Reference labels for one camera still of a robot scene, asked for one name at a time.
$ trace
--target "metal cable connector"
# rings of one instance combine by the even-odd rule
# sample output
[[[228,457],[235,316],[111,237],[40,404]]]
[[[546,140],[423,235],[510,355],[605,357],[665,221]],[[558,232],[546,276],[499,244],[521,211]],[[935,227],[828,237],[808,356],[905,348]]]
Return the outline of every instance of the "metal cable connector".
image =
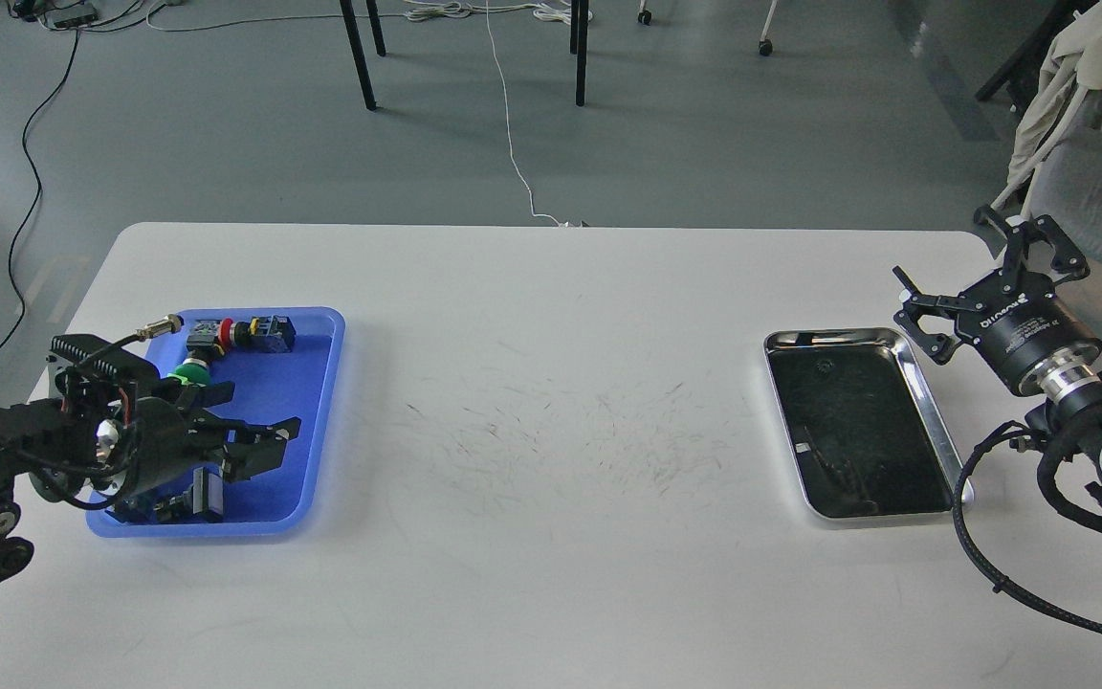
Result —
[[[171,332],[180,331],[183,325],[185,325],[185,322],[181,320],[181,316],[169,314],[155,323],[148,323],[148,325],[140,327],[134,334],[139,336],[140,341],[152,340],[161,335],[168,335]]]

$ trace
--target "white table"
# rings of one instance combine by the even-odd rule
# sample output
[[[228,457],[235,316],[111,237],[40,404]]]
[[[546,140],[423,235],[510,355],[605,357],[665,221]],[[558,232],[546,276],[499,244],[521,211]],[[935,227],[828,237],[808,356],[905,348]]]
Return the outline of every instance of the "white table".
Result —
[[[21,482],[0,686],[1102,686],[1101,638],[993,596],[949,524],[801,502],[761,342],[890,325],[896,263],[949,293],[993,266],[937,233],[131,227],[71,330],[348,320],[314,509],[280,538],[101,540]],[[965,456],[1035,402],[970,349],[923,363]],[[1035,462],[976,475],[976,540],[1102,620],[1102,536]]]

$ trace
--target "black table leg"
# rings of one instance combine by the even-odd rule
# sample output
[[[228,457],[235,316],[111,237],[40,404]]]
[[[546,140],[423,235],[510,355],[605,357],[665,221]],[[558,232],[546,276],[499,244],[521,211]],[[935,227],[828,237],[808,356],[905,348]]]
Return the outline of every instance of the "black table leg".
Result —
[[[581,18],[581,0],[572,0],[569,13],[569,52],[576,55],[576,19]]]
[[[380,14],[377,13],[377,0],[367,0],[368,23],[372,25],[372,44],[377,46],[377,55],[386,56],[386,40],[380,35]]]
[[[352,43],[352,57],[355,58],[355,73],[359,74],[359,88],[364,91],[364,107],[377,109],[377,99],[372,97],[372,79],[368,78],[368,64],[364,62],[364,44],[359,42],[359,26],[355,23],[355,10],[352,0],[337,0],[343,9],[343,21],[346,23],[346,39]]]
[[[573,34],[576,35],[576,105],[585,105],[585,54],[590,52],[590,0],[577,0],[581,9],[577,12],[577,21],[572,23]]]

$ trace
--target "power strip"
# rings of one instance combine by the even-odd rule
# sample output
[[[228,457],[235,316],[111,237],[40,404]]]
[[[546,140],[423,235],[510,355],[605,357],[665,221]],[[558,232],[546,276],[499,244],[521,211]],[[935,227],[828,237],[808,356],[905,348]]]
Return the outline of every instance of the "power strip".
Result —
[[[96,12],[96,8],[93,8],[91,3],[75,4],[74,8],[62,8],[61,10],[50,10],[45,14],[48,24],[53,28],[76,28],[80,25],[88,25],[91,22],[97,21],[99,14]]]

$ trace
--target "stainless steel tray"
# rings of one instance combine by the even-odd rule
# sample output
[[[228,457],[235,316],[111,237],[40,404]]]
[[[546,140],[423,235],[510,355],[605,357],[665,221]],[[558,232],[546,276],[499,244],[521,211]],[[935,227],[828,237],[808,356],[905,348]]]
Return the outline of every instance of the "stainless steel tray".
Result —
[[[819,518],[876,526],[949,513],[961,463],[900,332],[774,332],[765,356],[801,495]]]

